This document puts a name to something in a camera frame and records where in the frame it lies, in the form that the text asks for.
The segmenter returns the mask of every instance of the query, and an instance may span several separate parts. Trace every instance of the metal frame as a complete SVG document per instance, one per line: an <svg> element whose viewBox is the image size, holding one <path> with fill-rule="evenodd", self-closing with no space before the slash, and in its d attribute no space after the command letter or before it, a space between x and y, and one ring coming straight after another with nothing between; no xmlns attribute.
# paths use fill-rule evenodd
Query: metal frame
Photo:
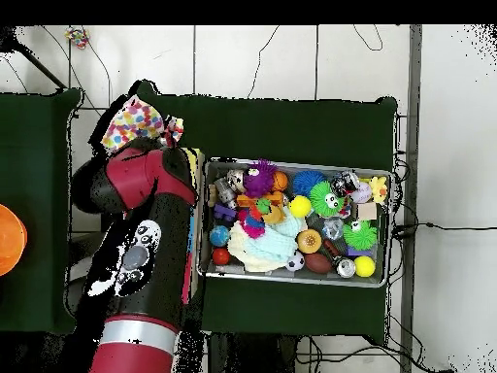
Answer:
<svg viewBox="0 0 497 373"><path fill-rule="evenodd" d="M410 66L409 66L409 104L407 117L406 161L411 174L406 181L404 224L415 224L417 200L417 141L419 132L419 99L421 86L421 24L411 24ZM404 267L402 274L402 302L401 302L401 345L408 354L413 352L414 317L414 248L415 228L412 234L404 239ZM401 372L410 373L412 363L406 356L401 356Z"/></svg>

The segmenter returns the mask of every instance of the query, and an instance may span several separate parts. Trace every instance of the red ball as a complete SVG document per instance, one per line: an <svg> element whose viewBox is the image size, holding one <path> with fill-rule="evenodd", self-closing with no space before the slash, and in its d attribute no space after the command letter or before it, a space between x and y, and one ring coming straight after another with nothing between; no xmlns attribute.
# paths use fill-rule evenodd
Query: red ball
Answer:
<svg viewBox="0 0 497 373"><path fill-rule="evenodd" d="M226 249L218 248L213 251L213 262L215 264L227 264L229 261L229 252Z"/></svg>

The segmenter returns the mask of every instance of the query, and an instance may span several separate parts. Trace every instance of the green table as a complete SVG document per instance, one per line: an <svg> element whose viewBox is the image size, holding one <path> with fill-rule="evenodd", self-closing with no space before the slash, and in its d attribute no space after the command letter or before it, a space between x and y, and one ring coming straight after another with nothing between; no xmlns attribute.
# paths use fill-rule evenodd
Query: green table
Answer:
<svg viewBox="0 0 497 373"><path fill-rule="evenodd" d="M81 99L70 89L51 96L0 94L0 203L23 221L27 245L0 277L0 331L68 333L68 118Z"/></svg>
<svg viewBox="0 0 497 373"><path fill-rule="evenodd" d="M184 119L182 145L206 156L392 170L397 103L138 95ZM202 327L219 332L368 335L383 343L385 287L349 288L209 278Z"/></svg>

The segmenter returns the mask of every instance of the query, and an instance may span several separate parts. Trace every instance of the blue ball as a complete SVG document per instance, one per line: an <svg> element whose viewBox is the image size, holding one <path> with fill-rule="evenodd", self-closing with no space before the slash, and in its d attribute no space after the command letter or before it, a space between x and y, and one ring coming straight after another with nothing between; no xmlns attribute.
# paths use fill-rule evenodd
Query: blue ball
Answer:
<svg viewBox="0 0 497 373"><path fill-rule="evenodd" d="M222 248L226 246L229 240L229 230L226 226L218 225L215 226L211 233L209 234L209 240L217 248Z"/></svg>

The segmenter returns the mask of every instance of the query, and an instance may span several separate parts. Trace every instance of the googly eyes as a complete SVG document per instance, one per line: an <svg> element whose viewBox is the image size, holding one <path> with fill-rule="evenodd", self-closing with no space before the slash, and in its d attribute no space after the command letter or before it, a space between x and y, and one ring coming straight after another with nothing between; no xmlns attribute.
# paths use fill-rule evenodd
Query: googly eyes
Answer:
<svg viewBox="0 0 497 373"><path fill-rule="evenodd" d="M338 207L337 198L333 193L326 194L326 196L324 197L324 201L326 202L326 204L330 209L335 209Z"/></svg>
<svg viewBox="0 0 497 373"><path fill-rule="evenodd" d="M361 229L361 223L359 221L354 221L351 225L350 228L352 231L359 231Z"/></svg>

